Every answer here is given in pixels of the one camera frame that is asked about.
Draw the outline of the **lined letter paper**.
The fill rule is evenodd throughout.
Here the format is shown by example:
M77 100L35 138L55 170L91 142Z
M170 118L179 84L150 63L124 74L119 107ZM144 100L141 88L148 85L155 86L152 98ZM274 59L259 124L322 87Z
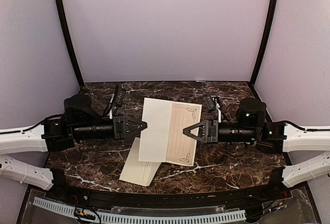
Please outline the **lined letter paper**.
M197 141L183 129L201 120L202 105L144 98L139 161L193 166Z

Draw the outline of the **cream paper envelope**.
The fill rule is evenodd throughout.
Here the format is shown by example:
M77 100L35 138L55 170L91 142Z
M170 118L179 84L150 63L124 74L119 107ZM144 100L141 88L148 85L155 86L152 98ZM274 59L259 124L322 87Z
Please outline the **cream paper envelope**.
M140 162L140 138L136 137L122 169L119 180L140 186L150 186L159 166L158 162Z

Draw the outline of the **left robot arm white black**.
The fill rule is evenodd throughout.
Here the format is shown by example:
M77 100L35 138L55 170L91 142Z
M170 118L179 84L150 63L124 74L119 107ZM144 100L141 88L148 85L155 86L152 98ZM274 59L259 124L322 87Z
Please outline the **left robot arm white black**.
M147 123L128 116L99 115L88 95L74 95L64 101L64 113L46 117L33 126L1 130L1 176L50 190L61 201L73 197L62 170L41 168L11 157L23 152L58 152L82 140L128 139L137 137Z

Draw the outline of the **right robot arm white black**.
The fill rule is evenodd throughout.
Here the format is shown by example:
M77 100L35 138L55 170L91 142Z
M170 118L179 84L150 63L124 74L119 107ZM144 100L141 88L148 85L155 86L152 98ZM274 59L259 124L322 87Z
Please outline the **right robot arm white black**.
M274 200L286 188L329 174L329 127L299 126L284 120L266 121L266 103L245 98L240 101L235 122L204 120L183 129L183 134L203 143L242 142L254 144L263 153L320 151L321 154L295 165L272 171L263 196Z

